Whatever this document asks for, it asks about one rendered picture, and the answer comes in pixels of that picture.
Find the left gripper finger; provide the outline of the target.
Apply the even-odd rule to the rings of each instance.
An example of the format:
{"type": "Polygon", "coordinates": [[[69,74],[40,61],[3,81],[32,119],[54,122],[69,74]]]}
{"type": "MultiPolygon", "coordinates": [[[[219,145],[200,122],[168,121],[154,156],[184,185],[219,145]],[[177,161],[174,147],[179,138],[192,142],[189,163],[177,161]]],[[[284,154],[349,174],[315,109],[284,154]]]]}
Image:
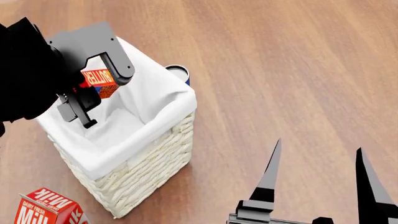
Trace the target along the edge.
{"type": "Polygon", "coordinates": [[[88,112],[101,103],[101,98],[95,87],[76,87],[59,95],[61,104],[57,106],[64,121],[70,123],[79,119],[84,128],[94,126],[97,121],[91,119],[88,112]]]}
{"type": "Polygon", "coordinates": [[[84,39],[87,63],[84,70],[107,68],[118,85],[126,85],[134,76],[135,68],[118,39],[84,39]]]}

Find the red milk carton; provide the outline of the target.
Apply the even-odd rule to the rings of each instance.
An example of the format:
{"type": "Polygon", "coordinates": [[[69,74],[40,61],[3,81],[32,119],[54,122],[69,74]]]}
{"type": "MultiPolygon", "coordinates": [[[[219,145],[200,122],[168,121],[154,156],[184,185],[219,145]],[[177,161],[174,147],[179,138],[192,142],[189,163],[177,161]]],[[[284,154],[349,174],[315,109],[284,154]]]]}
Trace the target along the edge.
{"type": "Polygon", "coordinates": [[[49,189],[20,196],[14,224],[91,224],[78,203],[49,189]]]}

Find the blue can with grey lid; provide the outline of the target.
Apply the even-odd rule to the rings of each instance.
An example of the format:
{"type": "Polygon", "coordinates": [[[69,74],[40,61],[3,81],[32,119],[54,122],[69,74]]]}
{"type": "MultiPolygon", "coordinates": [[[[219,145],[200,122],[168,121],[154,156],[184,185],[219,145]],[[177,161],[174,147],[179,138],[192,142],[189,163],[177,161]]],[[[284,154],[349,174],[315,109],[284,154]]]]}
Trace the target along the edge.
{"type": "Polygon", "coordinates": [[[165,68],[166,70],[174,74],[177,78],[179,78],[181,81],[190,86],[190,72],[187,68],[181,65],[168,65],[165,68]]]}

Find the white wicker basket with liner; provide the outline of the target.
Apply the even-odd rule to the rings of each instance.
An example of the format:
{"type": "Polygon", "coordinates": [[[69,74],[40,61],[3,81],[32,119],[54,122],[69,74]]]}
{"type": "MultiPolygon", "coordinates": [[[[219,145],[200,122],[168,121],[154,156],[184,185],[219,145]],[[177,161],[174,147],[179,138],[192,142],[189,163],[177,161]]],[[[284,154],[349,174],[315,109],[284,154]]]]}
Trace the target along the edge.
{"type": "Polygon", "coordinates": [[[125,40],[120,44],[135,68],[132,80],[89,111],[91,128],[64,121],[56,106],[37,118],[67,162],[90,180],[123,163],[144,159],[161,135],[197,108],[194,90],[125,40]]]}

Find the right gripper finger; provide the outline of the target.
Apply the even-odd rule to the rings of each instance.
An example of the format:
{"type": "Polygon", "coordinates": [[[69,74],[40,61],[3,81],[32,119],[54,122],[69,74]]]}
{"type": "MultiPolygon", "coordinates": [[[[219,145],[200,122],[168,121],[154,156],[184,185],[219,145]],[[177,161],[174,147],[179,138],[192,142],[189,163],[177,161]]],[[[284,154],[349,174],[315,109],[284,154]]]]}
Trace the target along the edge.
{"type": "Polygon", "coordinates": [[[396,224],[396,205],[381,184],[364,150],[356,151],[359,224],[396,224]]]}
{"type": "Polygon", "coordinates": [[[271,158],[264,171],[264,175],[259,181],[254,192],[250,196],[250,200],[274,203],[275,185],[278,175],[280,156],[282,152],[282,140],[278,139],[271,158]]]}

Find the red butter box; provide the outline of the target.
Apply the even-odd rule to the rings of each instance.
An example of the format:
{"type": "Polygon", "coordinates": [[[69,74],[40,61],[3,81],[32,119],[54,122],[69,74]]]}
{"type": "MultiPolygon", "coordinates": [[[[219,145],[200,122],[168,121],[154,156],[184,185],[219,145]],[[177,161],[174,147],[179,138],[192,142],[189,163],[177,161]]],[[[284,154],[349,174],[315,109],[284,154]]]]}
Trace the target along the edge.
{"type": "Polygon", "coordinates": [[[113,80],[108,69],[81,71],[85,81],[80,84],[81,87],[94,87],[101,99],[109,98],[119,85],[113,80]]]}

